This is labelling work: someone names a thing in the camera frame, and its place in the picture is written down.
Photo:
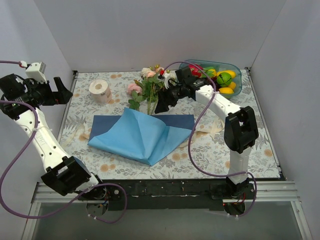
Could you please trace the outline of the cream fabric ribbon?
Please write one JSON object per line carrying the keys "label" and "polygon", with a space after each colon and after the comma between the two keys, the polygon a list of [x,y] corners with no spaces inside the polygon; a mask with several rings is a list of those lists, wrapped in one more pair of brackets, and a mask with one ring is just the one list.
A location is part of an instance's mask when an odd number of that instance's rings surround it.
{"label": "cream fabric ribbon", "polygon": [[[79,124],[77,128],[68,135],[61,146],[63,148],[68,146],[76,136],[79,137],[80,141],[88,142],[91,138],[109,131],[120,117],[120,115],[95,115],[92,123],[93,129],[87,128],[84,124]],[[187,120],[187,116],[184,115],[159,115],[156,116],[156,118],[162,120],[168,126],[185,129],[192,128],[192,121]],[[191,143],[195,142],[201,135],[206,134],[210,134],[211,138],[214,140],[215,135],[224,130],[224,126],[225,124],[220,118],[214,120],[211,128],[204,128],[204,126],[201,125],[195,130],[195,133],[191,138]]]}

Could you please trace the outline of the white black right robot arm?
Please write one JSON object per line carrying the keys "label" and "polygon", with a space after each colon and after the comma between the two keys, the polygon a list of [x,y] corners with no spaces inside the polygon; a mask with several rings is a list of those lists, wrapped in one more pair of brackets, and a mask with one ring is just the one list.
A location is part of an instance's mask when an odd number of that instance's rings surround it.
{"label": "white black right robot arm", "polygon": [[241,107],[222,96],[216,89],[212,77],[197,78],[188,66],[176,70],[177,79],[162,70],[159,78],[164,87],[158,91],[155,113],[164,113],[174,107],[178,100],[191,98],[203,104],[224,121],[224,142],[230,150],[230,166],[223,175],[224,183],[211,185],[211,195],[216,199],[257,195],[257,183],[248,171],[249,156],[259,136],[256,116],[250,107]]}

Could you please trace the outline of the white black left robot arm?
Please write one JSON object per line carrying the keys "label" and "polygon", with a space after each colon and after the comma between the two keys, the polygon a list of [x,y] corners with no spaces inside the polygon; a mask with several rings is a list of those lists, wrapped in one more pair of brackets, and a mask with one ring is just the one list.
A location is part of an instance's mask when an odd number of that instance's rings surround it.
{"label": "white black left robot arm", "polygon": [[100,178],[89,172],[78,158],[66,153],[50,130],[40,106],[65,105],[73,94],[60,77],[54,77],[57,91],[50,84],[34,78],[23,79],[12,73],[0,79],[0,109],[14,120],[26,134],[33,136],[32,144],[39,153],[45,174],[42,181],[62,196],[89,190],[95,200],[106,196]]}

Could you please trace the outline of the blue wrapping paper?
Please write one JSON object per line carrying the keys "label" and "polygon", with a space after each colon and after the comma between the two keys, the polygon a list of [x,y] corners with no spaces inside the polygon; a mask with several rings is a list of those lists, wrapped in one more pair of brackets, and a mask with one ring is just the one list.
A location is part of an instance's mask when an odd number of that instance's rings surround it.
{"label": "blue wrapping paper", "polygon": [[153,166],[191,134],[192,114],[147,115],[125,108],[122,115],[95,115],[90,147]]}

